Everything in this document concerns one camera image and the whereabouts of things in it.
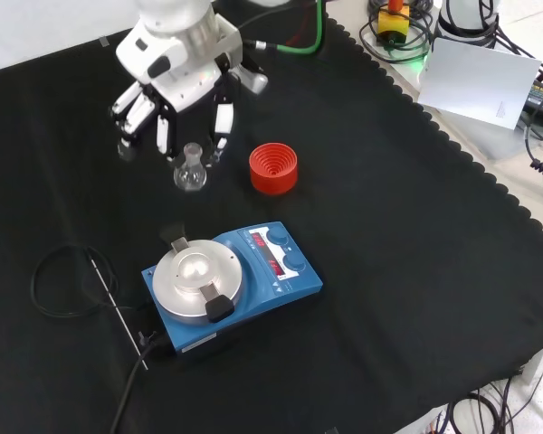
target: metal rod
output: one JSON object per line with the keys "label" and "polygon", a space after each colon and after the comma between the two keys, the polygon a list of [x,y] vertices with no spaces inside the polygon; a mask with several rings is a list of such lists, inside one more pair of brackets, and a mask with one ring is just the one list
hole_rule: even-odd
{"label": "metal rod", "polygon": [[[125,322],[125,319],[123,318],[123,315],[120,313],[120,310],[119,310],[119,307],[117,306],[117,303],[115,303],[115,299],[113,298],[112,294],[110,294],[109,287],[107,287],[107,282],[105,282],[105,279],[102,278],[102,275],[100,274],[100,271],[99,271],[99,267],[97,267],[97,264],[95,263],[93,258],[90,258],[90,263],[92,264],[92,267],[94,267],[95,271],[99,275],[99,279],[102,282],[102,286],[105,287],[105,290],[107,291],[107,295],[109,296],[110,302],[114,306],[115,311],[117,312],[117,315],[119,316],[120,322],[123,324],[123,327],[125,327],[125,330],[127,331],[127,335],[129,335],[130,342],[133,344],[133,346],[135,347],[135,351],[137,352],[138,356],[140,357],[141,352],[138,350],[138,346],[137,346],[137,343],[135,342],[135,338],[130,333],[129,328],[127,327],[127,323]],[[147,364],[145,363],[144,360],[142,361],[142,364],[143,364],[143,367],[145,368],[145,370],[148,371]]]}

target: green cable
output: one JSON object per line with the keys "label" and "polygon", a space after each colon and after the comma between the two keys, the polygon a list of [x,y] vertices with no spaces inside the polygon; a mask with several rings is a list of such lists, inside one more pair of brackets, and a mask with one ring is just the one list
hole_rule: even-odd
{"label": "green cable", "polygon": [[316,31],[316,41],[314,44],[310,47],[306,48],[295,48],[295,47],[288,47],[286,45],[278,45],[277,50],[278,52],[288,52],[290,54],[301,54],[301,55],[309,55],[314,54],[319,46],[322,43],[322,34],[324,32],[324,20],[323,20],[323,13],[322,13],[322,1],[323,0],[316,0],[316,3],[318,4],[318,12],[316,14],[317,16],[317,31]]}

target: table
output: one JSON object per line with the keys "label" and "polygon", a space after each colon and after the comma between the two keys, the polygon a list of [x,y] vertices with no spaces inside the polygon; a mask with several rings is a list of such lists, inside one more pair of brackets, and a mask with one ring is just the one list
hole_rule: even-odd
{"label": "table", "polygon": [[[201,363],[152,363],[123,432],[394,432],[543,346],[543,232],[515,199],[334,23],[318,59],[257,60],[271,89],[241,96],[229,154],[189,196],[156,153],[125,165],[110,146],[106,108],[129,85],[111,49],[0,71],[1,431],[104,432],[133,359],[112,312],[60,323],[33,310],[40,257],[94,245],[133,301],[165,252],[159,228],[177,219],[191,238],[281,220],[325,287]],[[251,189],[247,170],[272,140],[300,158],[298,187],[280,198]],[[43,284],[68,301],[74,278],[60,266]]]}

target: blue knob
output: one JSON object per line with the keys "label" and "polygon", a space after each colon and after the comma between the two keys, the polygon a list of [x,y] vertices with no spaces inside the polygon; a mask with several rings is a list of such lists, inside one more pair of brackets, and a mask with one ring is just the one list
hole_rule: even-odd
{"label": "blue knob", "polygon": [[291,251],[283,259],[283,264],[294,271],[303,271],[306,268],[306,258],[298,251]]}
{"label": "blue knob", "polygon": [[288,243],[288,232],[279,227],[271,228],[267,233],[268,240],[278,246],[283,246]]}

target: red silicone cup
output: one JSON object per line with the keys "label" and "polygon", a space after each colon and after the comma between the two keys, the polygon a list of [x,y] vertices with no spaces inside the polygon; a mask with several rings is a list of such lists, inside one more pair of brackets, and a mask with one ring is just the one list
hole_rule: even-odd
{"label": "red silicone cup", "polygon": [[298,182],[298,157],[289,146],[267,143],[250,155],[253,187],[262,193],[284,194]]}

